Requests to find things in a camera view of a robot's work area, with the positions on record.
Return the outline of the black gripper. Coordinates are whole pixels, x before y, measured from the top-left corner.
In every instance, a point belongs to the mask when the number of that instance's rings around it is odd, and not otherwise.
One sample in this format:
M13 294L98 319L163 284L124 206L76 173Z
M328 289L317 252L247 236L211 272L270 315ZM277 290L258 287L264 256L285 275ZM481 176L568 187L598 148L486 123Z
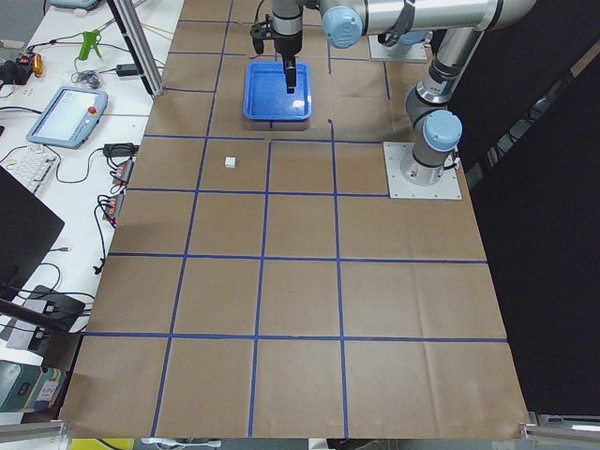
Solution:
M296 88L295 56L301 52L301 33L282 35L275 33L275 49L283 58L283 67L288 94L293 94Z

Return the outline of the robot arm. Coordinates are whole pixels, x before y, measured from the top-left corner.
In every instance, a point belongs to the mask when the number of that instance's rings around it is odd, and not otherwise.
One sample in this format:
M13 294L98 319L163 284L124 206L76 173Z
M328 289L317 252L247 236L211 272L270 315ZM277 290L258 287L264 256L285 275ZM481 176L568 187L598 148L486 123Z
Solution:
M417 30L407 32L399 37L394 37L391 33L383 33L377 36L378 42L384 47L394 47L396 45L412 46L424 44L428 38L432 37L432 30Z
M427 76L413 86L405 97L410 132L392 131L387 137L400 141L417 136L425 118L444 110L455 90L455 83L468 64L481 36L521 20L534 1L273 1L272 12L261 22L254 20L250 34L255 52L272 40L282 57L288 93L296 87L295 56L302 50L303 12L318 10L328 43L347 49L360 38L375 36L385 48L399 43L411 31L443 30L445 36L433 57Z

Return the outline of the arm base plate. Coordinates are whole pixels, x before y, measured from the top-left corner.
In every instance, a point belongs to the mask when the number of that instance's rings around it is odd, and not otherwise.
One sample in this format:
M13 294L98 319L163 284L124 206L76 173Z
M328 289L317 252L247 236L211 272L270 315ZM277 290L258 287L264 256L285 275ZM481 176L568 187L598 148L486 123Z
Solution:
M385 47L375 36L368 38L370 59L373 61L392 61L405 63L425 63L428 60L424 41L412 45L401 42L393 47Z
M384 162L391 199L445 200L462 199L456 164L448 155L444 164L429 168L413 157L413 142L384 142Z

